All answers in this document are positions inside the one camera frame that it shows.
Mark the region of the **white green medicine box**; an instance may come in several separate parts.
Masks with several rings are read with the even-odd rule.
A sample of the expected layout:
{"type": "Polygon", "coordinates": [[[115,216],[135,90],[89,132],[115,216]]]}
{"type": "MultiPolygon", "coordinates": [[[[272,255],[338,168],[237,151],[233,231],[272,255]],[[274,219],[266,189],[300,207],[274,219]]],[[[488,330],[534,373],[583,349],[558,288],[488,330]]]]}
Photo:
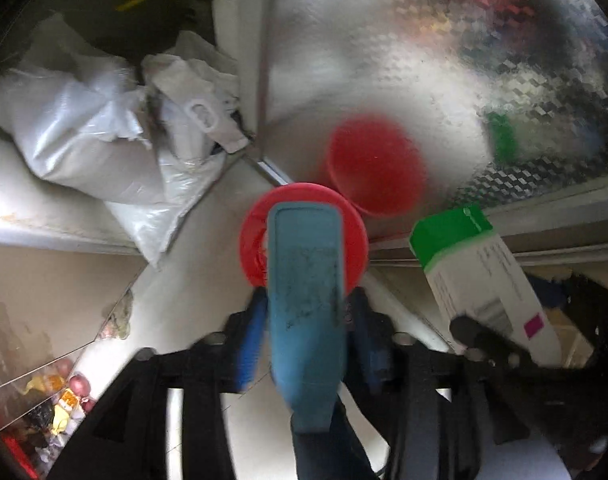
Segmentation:
{"type": "Polygon", "coordinates": [[[562,364],[558,336],[535,290],[480,207],[419,220],[409,245],[446,321],[467,315],[528,350],[535,363],[562,364]]]}

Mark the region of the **steel cabinet door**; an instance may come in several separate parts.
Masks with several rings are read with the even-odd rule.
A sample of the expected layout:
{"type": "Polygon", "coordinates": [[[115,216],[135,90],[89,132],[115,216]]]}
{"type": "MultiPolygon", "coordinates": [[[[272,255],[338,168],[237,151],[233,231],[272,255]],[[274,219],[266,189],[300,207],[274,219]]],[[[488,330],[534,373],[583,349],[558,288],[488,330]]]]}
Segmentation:
{"type": "Polygon", "coordinates": [[[608,259],[608,0],[239,0],[259,167],[329,183],[333,131],[400,126],[417,178],[367,212],[395,256],[420,218],[479,205],[519,255],[608,259]]]}

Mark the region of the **white plastic bag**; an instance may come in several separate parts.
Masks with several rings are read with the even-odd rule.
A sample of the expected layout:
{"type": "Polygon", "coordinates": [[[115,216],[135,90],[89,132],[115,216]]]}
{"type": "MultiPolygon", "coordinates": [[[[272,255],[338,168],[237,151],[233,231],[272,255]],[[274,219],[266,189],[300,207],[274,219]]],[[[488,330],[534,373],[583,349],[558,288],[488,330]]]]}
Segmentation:
{"type": "Polygon", "coordinates": [[[197,164],[215,146],[234,154],[249,144],[234,118],[240,99],[237,66],[192,30],[179,32],[169,51],[147,55],[142,73],[177,159],[197,164]]]}

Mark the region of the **light blue package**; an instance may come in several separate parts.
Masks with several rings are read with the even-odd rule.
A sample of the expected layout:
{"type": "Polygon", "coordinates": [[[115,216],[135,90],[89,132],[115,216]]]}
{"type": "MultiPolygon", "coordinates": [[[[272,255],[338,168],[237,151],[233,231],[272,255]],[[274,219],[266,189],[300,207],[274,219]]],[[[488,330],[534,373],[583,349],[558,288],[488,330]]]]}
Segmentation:
{"type": "Polygon", "coordinates": [[[272,377],[299,434],[326,432],[346,365],[344,296],[268,289],[272,377]]]}

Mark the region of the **white woven sack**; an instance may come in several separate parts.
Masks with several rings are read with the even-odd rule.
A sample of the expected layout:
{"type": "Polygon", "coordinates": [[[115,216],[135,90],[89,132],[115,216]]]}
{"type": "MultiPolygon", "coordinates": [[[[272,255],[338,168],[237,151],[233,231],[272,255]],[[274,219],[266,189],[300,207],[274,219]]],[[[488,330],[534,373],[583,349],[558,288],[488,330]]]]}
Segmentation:
{"type": "Polygon", "coordinates": [[[0,128],[30,172],[101,200],[157,264],[227,156],[208,148],[204,160],[177,159],[147,98],[125,58],[92,47],[60,14],[34,29],[0,75],[0,128]]]}

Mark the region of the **red trash bucket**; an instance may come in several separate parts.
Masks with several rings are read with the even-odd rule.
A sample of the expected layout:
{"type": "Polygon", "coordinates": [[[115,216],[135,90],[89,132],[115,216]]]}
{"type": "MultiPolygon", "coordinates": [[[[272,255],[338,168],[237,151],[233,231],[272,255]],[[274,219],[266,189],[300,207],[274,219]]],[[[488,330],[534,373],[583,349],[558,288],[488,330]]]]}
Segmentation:
{"type": "Polygon", "coordinates": [[[325,186],[292,183],[265,194],[246,214],[239,255],[246,278],[272,294],[306,285],[333,298],[359,285],[368,237],[358,212],[325,186]]]}

